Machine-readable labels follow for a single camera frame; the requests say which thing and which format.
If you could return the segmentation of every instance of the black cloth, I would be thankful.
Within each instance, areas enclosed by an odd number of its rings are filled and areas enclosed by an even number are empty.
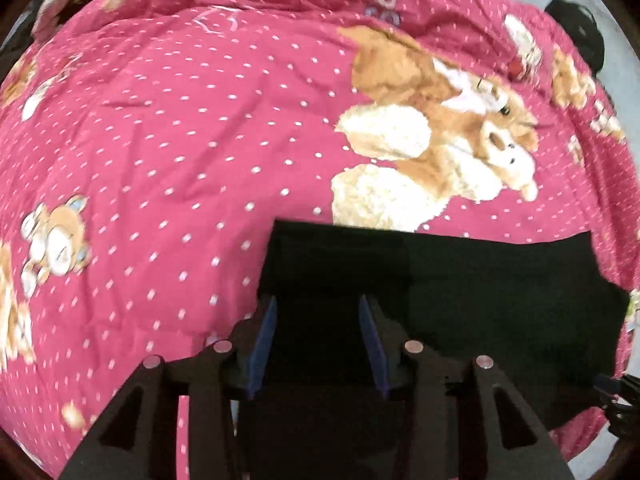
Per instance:
[[[514,245],[281,221],[259,293],[276,295],[296,322],[306,319],[300,344],[322,344],[329,333],[343,341],[324,363],[304,352],[281,356],[302,383],[328,377],[328,362],[342,367],[332,375],[341,383],[370,381],[365,370],[350,379],[353,365],[366,362],[351,305],[373,294],[409,336],[441,354],[491,356],[549,429],[597,405],[593,378],[613,373],[628,305],[628,294],[600,276],[590,233]]]
[[[584,5],[567,0],[551,0],[545,12],[560,24],[574,42],[591,73],[598,75],[604,66],[604,38],[593,13]]]

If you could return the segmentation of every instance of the metal screw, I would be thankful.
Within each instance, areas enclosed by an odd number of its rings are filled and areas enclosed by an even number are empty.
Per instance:
[[[404,349],[409,352],[409,354],[419,354],[424,350],[424,345],[420,341],[409,339],[409,341],[404,343]]]
[[[145,357],[145,359],[142,361],[142,365],[143,367],[151,370],[152,368],[156,368],[161,362],[162,359],[159,355],[150,355],[149,357]]]
[[[231,349],[234,347],[233,343],[228,339],[221,339],[220,341],[216,341],[213,343],[213,349],[219,354],[226,354],[231,352]]]
[[[488,355],[481,355],[476,358],[476,364],[483,370],[488,370],[489,368],[494,367],[494,360]]]

